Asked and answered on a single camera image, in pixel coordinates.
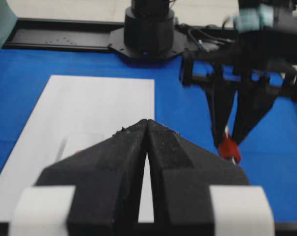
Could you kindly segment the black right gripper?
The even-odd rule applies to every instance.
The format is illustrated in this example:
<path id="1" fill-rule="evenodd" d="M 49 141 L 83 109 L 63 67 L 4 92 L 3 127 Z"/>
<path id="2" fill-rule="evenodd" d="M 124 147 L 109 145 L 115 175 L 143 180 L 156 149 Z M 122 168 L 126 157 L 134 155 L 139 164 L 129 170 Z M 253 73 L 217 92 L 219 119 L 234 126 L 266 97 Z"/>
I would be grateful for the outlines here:
<path id="1" fill-rule="evenodd" d="M 184 86 L 193 80 L 195 59 L 231 64 L 237 73 L 251 70 L 272 71 L 292 76 L 284 79 L 282 94 L 294 89 L 297 101 L 297 17 L 293 11 L 297 0 L 240 0 L 239 13 L 233 18 L 237 39 L 230 47 L 197 56 L 184 54 L 180 80 Z M 237 112 L 233 127 L 233 141 L 240 144 L 250 131 L 272 109 L 279 88 L 270 85 L 272 74 L 266 73 L 255 81 L 243 76 L 238 85 Z M 211 86 L 206 91 L 211 117 L 214 145 L 222 142 L 234 103 L 234 84 L 222 74 L 212 73 Z"/>

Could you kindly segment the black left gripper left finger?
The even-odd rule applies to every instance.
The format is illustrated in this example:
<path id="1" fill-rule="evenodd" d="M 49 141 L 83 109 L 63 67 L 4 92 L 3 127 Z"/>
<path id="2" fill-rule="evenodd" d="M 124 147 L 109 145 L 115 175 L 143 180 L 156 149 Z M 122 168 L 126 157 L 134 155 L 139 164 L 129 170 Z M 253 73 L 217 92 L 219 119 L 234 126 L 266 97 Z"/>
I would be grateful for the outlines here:
<path id="1" fill-rule="evenodd" d="M 37 186 L 75 186 L 71 236 L 129 236 L 138 221 L 148 121 L 46 167 Z"/>

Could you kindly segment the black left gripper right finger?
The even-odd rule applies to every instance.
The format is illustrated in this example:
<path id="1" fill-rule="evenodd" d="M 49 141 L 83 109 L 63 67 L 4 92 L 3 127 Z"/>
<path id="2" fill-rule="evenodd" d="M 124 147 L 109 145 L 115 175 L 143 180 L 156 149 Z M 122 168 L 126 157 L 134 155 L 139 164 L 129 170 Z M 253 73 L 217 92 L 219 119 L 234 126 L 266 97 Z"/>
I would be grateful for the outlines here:
<path id="1" fill-rule="evenodd" d="M 164 236 L 213 236 L 210 185 L 249 185 L 243 169 L 147 122 L 154 221 Z"/>

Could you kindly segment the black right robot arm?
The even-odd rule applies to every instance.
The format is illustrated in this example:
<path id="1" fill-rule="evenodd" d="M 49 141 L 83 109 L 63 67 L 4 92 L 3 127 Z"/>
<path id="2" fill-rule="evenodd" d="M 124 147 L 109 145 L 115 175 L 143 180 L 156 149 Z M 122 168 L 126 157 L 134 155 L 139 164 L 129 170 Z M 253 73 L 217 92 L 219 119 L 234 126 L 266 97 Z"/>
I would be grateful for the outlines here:
<path id="1" fill-rule="evenodd" d="M 232 19 L 234 38 L 210 35 L 199 27 L 176 26 L 168 0 L 134 0 L 126 9 L 124 43 L 145 59 L 165 58 L 183 36 L 196 50 L 184 47 L 180 81 L 205 91 L 215 146 L 238 107 L 231 140 L 241 143 L 270 111 L 278 97 L 297 102 L 297 0 L 241 0 Z"/>

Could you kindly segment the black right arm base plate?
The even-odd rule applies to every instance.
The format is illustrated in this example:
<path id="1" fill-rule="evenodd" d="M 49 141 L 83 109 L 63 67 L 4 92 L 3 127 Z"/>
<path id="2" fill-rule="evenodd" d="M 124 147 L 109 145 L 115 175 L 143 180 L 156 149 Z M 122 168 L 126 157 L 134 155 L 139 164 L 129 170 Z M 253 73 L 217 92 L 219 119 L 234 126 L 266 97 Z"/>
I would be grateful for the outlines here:
<path id="1" fill-rule="evenodd" d="M 187 37 L 174 31 L 174 41 L 170 49 L 156 54 L 147 50 L 137 50 L 124 42 L 124 28 L 113 30 L 109 35 L 108 48 L 116 53 L 125 63 L 164 63 L 181 55 L 188 47 Z"/>

